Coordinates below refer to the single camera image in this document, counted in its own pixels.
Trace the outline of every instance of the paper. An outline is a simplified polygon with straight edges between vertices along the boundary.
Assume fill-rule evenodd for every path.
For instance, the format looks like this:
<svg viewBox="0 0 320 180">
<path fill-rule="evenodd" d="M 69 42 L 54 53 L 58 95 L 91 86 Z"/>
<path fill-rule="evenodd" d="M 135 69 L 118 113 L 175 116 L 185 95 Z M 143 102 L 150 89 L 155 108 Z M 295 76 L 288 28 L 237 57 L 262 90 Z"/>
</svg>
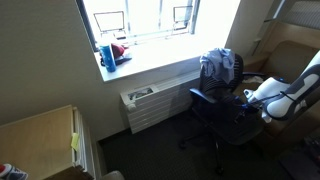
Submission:
<svg viewBox="0 0 320 180">
<path fill-rule="evenodd" d="M 71 147 L 75 150 L 79 150 L 79 134 L 73 133 L 72 134 L 72 141 L 71 141 Z"/>
</svg>

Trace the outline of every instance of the radiator cover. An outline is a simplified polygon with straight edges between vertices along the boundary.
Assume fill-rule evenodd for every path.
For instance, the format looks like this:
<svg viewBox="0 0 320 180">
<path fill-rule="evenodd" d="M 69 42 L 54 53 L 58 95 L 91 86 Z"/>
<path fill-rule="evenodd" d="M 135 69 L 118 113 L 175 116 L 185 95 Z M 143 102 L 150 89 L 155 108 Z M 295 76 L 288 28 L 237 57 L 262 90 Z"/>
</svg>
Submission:
<svg viewBox="0 0 320 180">
<path fill-rule="evenodd" d="M 191 105 L 190 88 L 199 86 L 199 71 L 121 93 L 132 133 L 137 133 Z"/>
</svg>

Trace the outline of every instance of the window sill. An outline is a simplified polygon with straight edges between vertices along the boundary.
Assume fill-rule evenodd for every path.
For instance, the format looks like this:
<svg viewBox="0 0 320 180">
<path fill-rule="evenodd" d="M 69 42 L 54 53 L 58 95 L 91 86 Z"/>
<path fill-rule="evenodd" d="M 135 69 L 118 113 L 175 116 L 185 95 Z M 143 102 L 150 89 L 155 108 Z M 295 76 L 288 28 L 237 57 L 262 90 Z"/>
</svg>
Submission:
<svg viewBox="0 0 320 180">
<path fill-rule="evenodd" d="M 115 72 L 108 72 L 100 65 L 100 55 L 95 53 L 96 61 L 104 82 L 157 69 L 173 63 L 194 60 L 205 51 L 195 37 L 174 38 L 130 47 L 132 59 L 117 66 Z"/>
</svg>

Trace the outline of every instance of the black office chair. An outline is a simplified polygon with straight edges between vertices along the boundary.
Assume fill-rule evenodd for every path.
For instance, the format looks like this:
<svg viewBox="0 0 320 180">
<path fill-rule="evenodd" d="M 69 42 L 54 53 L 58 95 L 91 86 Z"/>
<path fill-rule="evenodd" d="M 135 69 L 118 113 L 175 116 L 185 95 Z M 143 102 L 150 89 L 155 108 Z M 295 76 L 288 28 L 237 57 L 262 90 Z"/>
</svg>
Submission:
<svg viewBox="0 0 320 180">
<path fill-rule="evenodd" d="M 238 96 L 232 94 L 239 83 L 242 82 L 243 60 L 238 54 L 235 55 L 234 79 L 229 84 L 223 80 L 205 76 L 205 68 L 201 67 L 199 89 L 190 89 L 193 103 L 192 112 L 196 115 L 209 133 L 200 133 L 184 138 L 180 148 L 186 148 L 186 142 L 210 135 L 216 146 L 216 173 L 222 175 L 224 169 L 219 158 L 219 145 L 217 136 L 232 145 L 242 145 L 256 136 L 262 130 L 262 123 L 256 119 L 257 109 L 247 108 Z"/>
</svg>

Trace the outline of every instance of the white wall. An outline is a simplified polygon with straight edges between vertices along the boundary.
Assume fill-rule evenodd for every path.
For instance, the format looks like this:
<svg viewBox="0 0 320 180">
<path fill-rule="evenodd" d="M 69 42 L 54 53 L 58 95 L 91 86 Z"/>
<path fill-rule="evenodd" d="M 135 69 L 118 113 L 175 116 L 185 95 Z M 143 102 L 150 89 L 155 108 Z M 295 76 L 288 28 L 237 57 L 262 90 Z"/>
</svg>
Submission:
<svg viewBox="0 0 320 180">
<path fill-rule="evenodd" d="M 181 62 L 102 83 L 74 0 L 0 0 L 0 22 L 0 124 L 73 104 L 100 140 L 128 128 L 120 92 L 199 68 Z"/>
</svg>

